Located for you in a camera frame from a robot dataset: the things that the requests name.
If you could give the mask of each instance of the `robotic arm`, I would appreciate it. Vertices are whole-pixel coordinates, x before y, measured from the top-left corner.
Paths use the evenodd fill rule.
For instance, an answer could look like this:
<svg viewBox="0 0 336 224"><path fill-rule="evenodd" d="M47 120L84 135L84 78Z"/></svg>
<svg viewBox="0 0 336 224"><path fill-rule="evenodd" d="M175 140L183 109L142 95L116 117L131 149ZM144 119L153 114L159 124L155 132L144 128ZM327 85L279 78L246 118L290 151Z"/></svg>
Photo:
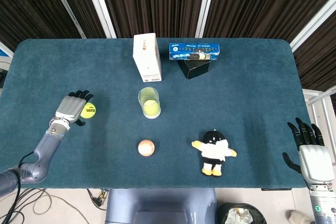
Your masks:
<svg viewBox="0 0 336 224"><path fill-rule="evenodd" d="M288 123L288 126L294 135L301 166L294 164L287 153L282 156L289 168L302 174L309 189L316 224L335 224L336 196L331 190L334 173L328 148L315 124L312 124L313 131L299 118L296 118L296 122L300 132L292 123Z"/></svg>
<svg viewBox="0 0 336 224"><path fill-rule="evenodd" d="M70 124L83 126L85 123L78 118L85 104L93 97L89 91L72 92L65 96L58 107L55 117L51 119L49 128L34 150L38 161L34 163L20 162L18 167L0 173L0 197L3 197L21 184L34 184L42 182L49 171L50 162L70 129Z"/></svg>

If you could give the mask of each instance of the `clear plastic cup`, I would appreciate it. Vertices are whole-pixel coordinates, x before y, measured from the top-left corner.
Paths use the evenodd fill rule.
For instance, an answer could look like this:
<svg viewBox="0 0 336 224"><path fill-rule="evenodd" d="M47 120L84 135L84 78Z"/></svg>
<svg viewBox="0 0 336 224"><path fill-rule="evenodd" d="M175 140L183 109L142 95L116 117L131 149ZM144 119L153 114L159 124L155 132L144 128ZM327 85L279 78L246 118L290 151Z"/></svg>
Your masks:
<svg viewBox="0 0 336 224"><path fill-rule="evenodd" d="M159 94L152 87L146 87L140 90L138 101L141 105L143 115L146 118L157 118L161 113Z"/></svg>

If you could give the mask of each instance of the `black robotic finger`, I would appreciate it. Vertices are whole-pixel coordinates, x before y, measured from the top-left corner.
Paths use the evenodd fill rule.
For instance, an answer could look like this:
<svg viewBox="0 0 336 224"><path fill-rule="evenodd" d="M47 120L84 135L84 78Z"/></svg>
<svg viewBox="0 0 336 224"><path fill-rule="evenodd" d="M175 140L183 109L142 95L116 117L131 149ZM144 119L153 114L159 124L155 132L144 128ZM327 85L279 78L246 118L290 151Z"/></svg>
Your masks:
<svg viewBox="0 0 336 224"><path fill-rule="evenodd" d="M294 126L294 124L292 124L292 123L287 123L287 124L290 127L290 129L292 130L296 146L299 150L300 145L303 144L302 137L301 137L298 129Z"/></svg>
<svg viewBox="0 0 336 224"><path fill-rule="evenodd" d="M282 157L285 163L288 165L289 168L295 170L297 173L302 174L301 172L301 166L294 164L292 160L290 160L288 154L286 152L282 153Z"/></svg>
<svg viewBox="0 0 336 224"><path fill-rule="evenodd" d="M78 90L78 91L75 93L74 97L79 97L79 96L80 96L80 94L82 94L82 93L83 93L83 91L81 91L81 90Z"/></svg>
<svg viewBox="0 0 336 224"><path fill-rule="evenodd" d="M84 99L85 96L89 93L89 90L84 90L83 93L79 96L79 98Z"/></svg>
<svg viewBox="0 0 336 224"><path fill-rule="evenodd" d="M311 127L315 132L317 144L324 146L324 141L320 129L315 124L312 124Z"/></svg>
<svg viewBox="0 0 336 224"><path fill-rule="evenodd" d="M85 125L85 122L82 122L81 120L77 120L76 122L75 122L78 126L84 126Z"/></svg>
<svg viewBox="0 0 336 224"><path fill-rule="evenodd" d="M309 135L308 129L306 128L305 124L299 118L295 118L295 121L299 125L303 144L310 144L310 135Z"/></svg>
<svg viewBox="0 0 336 224"><path fill-rule="evenodd" d="M310 143L311 144L317 144L314 131L311 129L311 127L307 123L303 123L303 124L304 124L305 128L307 129L307 131L309 133Z"/></svg>
<svg viewBox="0 0 336 224"><path fill-rule="evenodd" d="M88 102L91 98L93 97L93 94L88 94L84 100L86 100L86 102Z"/></svg>

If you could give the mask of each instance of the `yellow plush feet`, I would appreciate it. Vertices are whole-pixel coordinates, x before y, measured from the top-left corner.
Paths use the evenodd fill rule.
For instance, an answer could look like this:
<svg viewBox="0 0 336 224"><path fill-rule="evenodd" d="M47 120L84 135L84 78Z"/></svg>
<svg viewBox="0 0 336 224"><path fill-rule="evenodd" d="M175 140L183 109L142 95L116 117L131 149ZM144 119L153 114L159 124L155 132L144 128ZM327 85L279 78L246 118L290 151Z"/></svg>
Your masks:
<svg viewBox="0 0 336 224"><path fill-rule="evenodd" d="M212 171L211 171L211 170L208 170L208 169L205 169L205 168L203 168L203 169L202 169L202 173L204 173L206 176L211 176L211 174L212 174Z"/></svg>
<svg viewBox="0 0 336 224"><path fill-rule="evenodd" d="M222 172L221 170L212 169L212 175L214 175L215 177L219 177L222 175Z"/></svg>

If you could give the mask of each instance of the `penguin plush toy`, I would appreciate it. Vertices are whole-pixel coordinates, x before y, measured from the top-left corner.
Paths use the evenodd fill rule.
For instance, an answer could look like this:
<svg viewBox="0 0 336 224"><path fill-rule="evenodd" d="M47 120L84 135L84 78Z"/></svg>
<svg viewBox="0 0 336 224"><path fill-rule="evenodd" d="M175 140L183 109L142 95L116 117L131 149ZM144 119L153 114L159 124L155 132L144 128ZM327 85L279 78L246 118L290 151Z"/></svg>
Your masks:
<svg viewBox="0 0 336 224"><path fill-rule="evenodd" d="M193 141L192 146L202 152L204 162L202 173L207 176L221 176L225 157L237 156L237 153L228 147L225 136L216 130L206 132L203 141Z"/></svg>

